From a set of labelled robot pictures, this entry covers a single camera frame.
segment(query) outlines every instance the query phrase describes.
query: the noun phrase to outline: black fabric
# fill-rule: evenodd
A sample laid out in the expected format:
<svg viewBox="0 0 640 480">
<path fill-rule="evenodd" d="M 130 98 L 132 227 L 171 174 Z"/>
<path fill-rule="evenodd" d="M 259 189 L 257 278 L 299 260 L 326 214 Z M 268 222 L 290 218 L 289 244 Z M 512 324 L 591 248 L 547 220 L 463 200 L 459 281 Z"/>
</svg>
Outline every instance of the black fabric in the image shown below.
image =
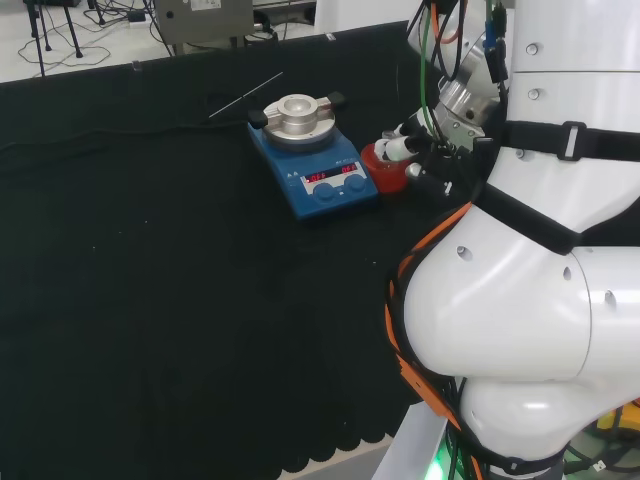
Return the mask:
<svg viewBox="0 0 640 480">
<path fill-rule="evenodd" d="M 573 154 L 565 156 L 569 134 L 577 127 Z M 504 147 L 534 150 L 557 155 L 560 160 L 577 161 L 581 158 L 604 160 L 640 161 L 640 134 L 587 128 L 580 122 L 553 123 L 513 122 L 505 123 L 501 144 Z"/>
<path fill-rule="evenodd" d="M 485 184 L 473 204 L 509 228 L 559 255 L 567 255 L 580 245 L 578 232 L 543 215 L 512 196 Z"/>
<path fill-rule="evenodd" d="M 195 123 L 279 71 L 216 121 L 340 91 L 362 148 L 419 104 L 405 28 L 3 84 L 0 148 Z M 438 213 L 300 224 L 245 126 L 1 151 L 2 479 L 271 479 L 394 434 L 385 272 Z"/>
</svg>

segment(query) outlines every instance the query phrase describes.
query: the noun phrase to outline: green cable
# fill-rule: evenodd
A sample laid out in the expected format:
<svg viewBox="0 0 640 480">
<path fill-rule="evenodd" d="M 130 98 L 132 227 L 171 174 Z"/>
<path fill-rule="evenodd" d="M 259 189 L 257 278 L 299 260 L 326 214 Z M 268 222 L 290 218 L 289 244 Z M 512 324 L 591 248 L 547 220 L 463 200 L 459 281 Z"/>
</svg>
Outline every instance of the green cable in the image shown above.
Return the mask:
<svg viewBox="0 0 640 480">
<path fill-rule="evenodd" d="M 424 115 L 424 122 L 429 130 L 429 133 L 433 138 L 436 138 L 433 125 L 431 124 L 431 117 L 429 116 L 429 112 L 427 111 L 427 92 L 426 92 L 426 82 L 427 82 L 427 36 L 429 34 L 429 11 L 427 7 L 424 7 L 424 13 L 427 14 L 427 18 L 424 22 L 424 39 L 422 41 L 422 49 L 421 49 L 421 58 L 422 62 L 420 63 L 420 101 L 422 102 L 422 114 Z"/>
</svg>

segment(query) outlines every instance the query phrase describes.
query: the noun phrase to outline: tripod leg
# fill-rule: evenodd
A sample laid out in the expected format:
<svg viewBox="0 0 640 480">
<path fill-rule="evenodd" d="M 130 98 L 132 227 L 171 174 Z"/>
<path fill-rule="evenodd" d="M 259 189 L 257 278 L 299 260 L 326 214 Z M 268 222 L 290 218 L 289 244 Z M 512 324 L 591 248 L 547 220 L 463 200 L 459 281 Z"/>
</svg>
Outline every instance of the tripod leg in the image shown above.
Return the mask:
<svg viewBox="0 0 640 480">
<path fill-rule="evenodd" d="M 36 47 L 38 47 L 38 60 L 40 62 L 40 73 L 44 77 L 44 63 L 42 61 L 42 50 L 40 49 L 40 36 L 38 35 L 38 22 L 36 22 L 36 9 L 33 6 L 33 0 L 27 0 L 27 11 L 29 12 L 29 20 L 31 21 L 31 33 L 35 35 Z"/>
<path fill-rule="evenodd" d="M 63 3 L 62 8 L 64 8 L 64 14 L 67 17 L 69 30 L 71 30 L 71 38 L 73 38 L 73 46 L 76 47 L 76 58 L 82 58 L 82 52 L 80 51 L 80 47 L 78 46 L 78 39 L 76 38 L 76 31 L 73 29 L 73 22 L 71 21 L 71 16 L 69 15 L 69 7 L 67 7 L 66 3 Z"/>
<path fill-rule="evenodd" d="M 93 4 L 96 7 L 96 12 L 98 12 L 98 19 L 99 19 L 98 23 L 100 25 L 104 25 L 107 22 L 105 22 L 104 18 L 102 17 L 102 11 L 100 11 L 100 4 L 98 3 L 98 0 L 91 0 L 91 1 L 93 2 Z"/>
<path fill-rule="evenodd" d="M 38 11 L 40 12 L 40 22 L 42 22 L 42 32 L 44 34 L 44 49 L 50 52 L 51 45 L 49 45 L 49 38 L 47 37 L 47 27 L 44 26 L 44 14 L 42 13 L 42 2 L 40 0 L 38 0 Z"/>
</svg>

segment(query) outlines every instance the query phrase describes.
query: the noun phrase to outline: strap buckle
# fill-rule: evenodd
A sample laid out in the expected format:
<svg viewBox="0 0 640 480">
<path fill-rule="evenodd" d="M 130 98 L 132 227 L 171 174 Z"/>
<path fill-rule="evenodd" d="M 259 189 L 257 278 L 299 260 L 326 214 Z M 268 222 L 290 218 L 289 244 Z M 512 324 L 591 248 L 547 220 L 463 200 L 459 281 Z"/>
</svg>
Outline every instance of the strap buckle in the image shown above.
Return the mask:
<svg viewBox="0 0 640 480">
<path fill-rule="evenodd" d="M 564 148 L 558 152 L 558 159 L 577 162 L 582 158 L 584 152 L 584 139 L 581 139 L 581 136 L 587 131 L 587 124 L 583 122 L 564 122 L 562 128 L 565 131 L 567 141 L 564 144 Z M 575 130 L 575 137 L 572 138 L 574 128 L 577 130 Z"/>
</svg>

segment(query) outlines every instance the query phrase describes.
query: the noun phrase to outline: red digital display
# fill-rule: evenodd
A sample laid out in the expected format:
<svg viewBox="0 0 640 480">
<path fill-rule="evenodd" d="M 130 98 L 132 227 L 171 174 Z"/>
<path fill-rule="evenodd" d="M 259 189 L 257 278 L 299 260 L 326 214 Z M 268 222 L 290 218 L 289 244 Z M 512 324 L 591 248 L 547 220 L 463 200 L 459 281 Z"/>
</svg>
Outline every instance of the red digital display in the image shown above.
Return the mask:
<svg viewBox="0 0 640 480">
<path fill-rule="evenodd" d="M 324 180 L 325 178 L 335 177 L 336 175 L 342 175 L 343 173 L 354 172 L 357 169 L 358 166 L 355 163 L 350 163 L 349 165 L 343 165 L 341 167 L 332 168 L 323 172 L 312 173 L 311 175 L 306 175 L 304 178 L 307 183 L 315 183 L 319 182 L 320 180 Z"/>
</svg>

